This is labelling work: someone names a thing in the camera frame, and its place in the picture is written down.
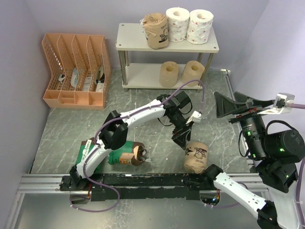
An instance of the white shelf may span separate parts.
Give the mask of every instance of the white shelf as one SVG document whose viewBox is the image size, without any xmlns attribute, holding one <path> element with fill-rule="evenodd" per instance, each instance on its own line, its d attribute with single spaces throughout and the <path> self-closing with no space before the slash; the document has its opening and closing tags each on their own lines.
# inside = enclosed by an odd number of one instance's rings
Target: white shelf
<svg viewBox="0 0 305 229">
<path fill-rule="evenodd" d="M 180 81 L 185 64 L 179 64 L 178 82 L 174 87 L 162 87 L 159 83 L 161 63 L 131 63 L 126 67 L 128 85 L 123 88 L 146 88 L 146 89 L 177 89 L 183 83 Z M 201 86 L 188 87 L 183 89 L 202 89 Z"/>
<path fill-rule="evenodd" d="M 210 30 L 209 39 L 204 44 L 192 44 L 187 40 L 183 42 L 169 42 L 166 48 L 154 50 L 147 45 L 145 33 L 140 24 L 120 23 L 116 41 L 118 51 L 150 51 L 150 52 L 219 52 L 218 43 L 213 27 Z"/>
</svg>

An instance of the wall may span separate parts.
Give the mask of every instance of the wall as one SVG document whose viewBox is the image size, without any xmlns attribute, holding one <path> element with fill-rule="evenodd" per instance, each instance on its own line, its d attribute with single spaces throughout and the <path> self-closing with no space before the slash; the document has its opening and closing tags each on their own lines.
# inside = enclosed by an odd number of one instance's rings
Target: wall
<svg viewBox="0 0 305 229">
<path fill-rule="evenodd" d="M 249 38 L 253 28 L 263 13 L 268 0 L 26 0 L 43 32 L 65 32 L 104 34 L 112 66 L 119 66 L 115 50 L 117 30 L 121 22 L 138 23 L 145 14 L 163 12 L 171 7 L 183 7 L 189 11 L 206 9 L 214 14 L 213 26 L 220 52 L 215 55 L 212 68 L 230 68 Z M 132 62 L 178 63 L 196 59 L 196 54 L 182 53 L 136 53 Z"/>
<path fill-rule="evenodd" d="M 262 100 L 274 99 L 278 92 L 288 92 L 295 95 L 295 103 L 305 104 L 304 12 L 303 0 L 270 1 L 232 68 L 233 90 Z M 305 138 L 304 117 L 305 110 L 294 109 L 288 114 L 265 116 L 264 120 L 266 123 L 272 119 L 284 120 Z M 270 132 L 284 129 L 287 128 L 273 124 Z"/>
<path fill-rule="evenodd" d="M 0 228 L 22 174 L 33 162 L 47 118 L 48 71 L 42 34 L 23 0 L 0 2 Z"/>
</svg>

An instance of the brown paper roll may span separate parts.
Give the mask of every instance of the brown paper roll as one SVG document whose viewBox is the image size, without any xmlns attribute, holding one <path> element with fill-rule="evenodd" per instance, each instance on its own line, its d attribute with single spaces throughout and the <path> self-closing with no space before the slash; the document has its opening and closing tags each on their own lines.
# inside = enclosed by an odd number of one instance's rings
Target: brown paper roll
<svg viewBox="0 0 305 229">
<path fill-rule="evenodd" d="M 160 68 L 159 82 L 162 87 L 174 87 L 178 81 L 179 66 L 172 61 L 165 62 Z"/>
<path fill-rule="evenodd" d="M 153 49 L 168 45 L 167 17 L 161 13 L 147 14 L 143 19 L 147 44 Z"/>
<path fill-rule="evenodd" d="M 204 66 L 201 63 L 198 61 L 189 61 L 183 70 L 181 81 L 182 83 L 186 83 L 194 79 L 200 80 L 203 72 Z M 187 84 L 189 87 L 194 87 L 196 85 L 198 85 L 198 82 L 191 82 Z"/>
<path fill-rule="evenodd" d="M 202 173 L 207 168 L 208 147 L 201 142 L 189 142 L 185 150 L 184 168 L 189 173 Z"/>
</svg>

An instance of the countertop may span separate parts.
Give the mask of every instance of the countertop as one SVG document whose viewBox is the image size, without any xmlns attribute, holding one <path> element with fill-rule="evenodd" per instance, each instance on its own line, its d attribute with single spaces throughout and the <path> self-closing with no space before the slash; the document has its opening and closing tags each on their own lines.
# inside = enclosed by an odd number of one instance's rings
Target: countertop
<svg viewBox="0 0 305 229">
<path fill-rule="evenodd" d="M 208 164 L 216 164 L 228 173 L 249 172 L 247 160 L 238 153 L 238 124 L 228 123 L 228 117 L 217 119 L 213 92 L 219 91 L 230 97 L 228 82 L 220 71 L 210 71 L 204 80 L 205 102 L 203 120 L 193 125 L 191 141 L 200 141 L 208 149 Z M 104 123 L 108 113 L 130 111 L 143 106 L 160 94 L 174 90 L 122 89 L 120 71 L 114 71 L 107 96 L 106 108 L 100 110 L 59 109 L 50 110 L 41 137 L 32 174 L 67 174 L 75 164 L 81 141 L 94 136 Z M 193 110 L 199 109 L 201 91 L 185 90 L 193 103 Z M 168 124 L 166 117 L 161 118 Z M 127 140 L 144 143 L 149 150 L 151 162 L 138 167 L 107 163 L 103 161 L 104 173 L 185 173 L 184 151 L 172 140 L 173 127 L 165 127 L 157 119 L 129 130 Z"/>
</svg>

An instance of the brown bag with logo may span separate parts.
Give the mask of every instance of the brown bag with logo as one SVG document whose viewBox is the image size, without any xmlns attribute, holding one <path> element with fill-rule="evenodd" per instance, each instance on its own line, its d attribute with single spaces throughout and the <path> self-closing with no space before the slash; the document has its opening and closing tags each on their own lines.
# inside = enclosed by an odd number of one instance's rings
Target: brown bag with logo
<svg viewBox="0 0 305 229">
<path fill-rule="evenodd" d="M 189 142 L 185 150 L 184 168 L 190 173 L 202 173 L 207 168 L 208 147 L 201 142 Z"/>
<path fill-rule="evenodd" d="M 148 46 L 152 49 L 164 48 L 168 45 L 167 17 L 161 13 L 147 14 L 143 19 Z"/>
</svg>

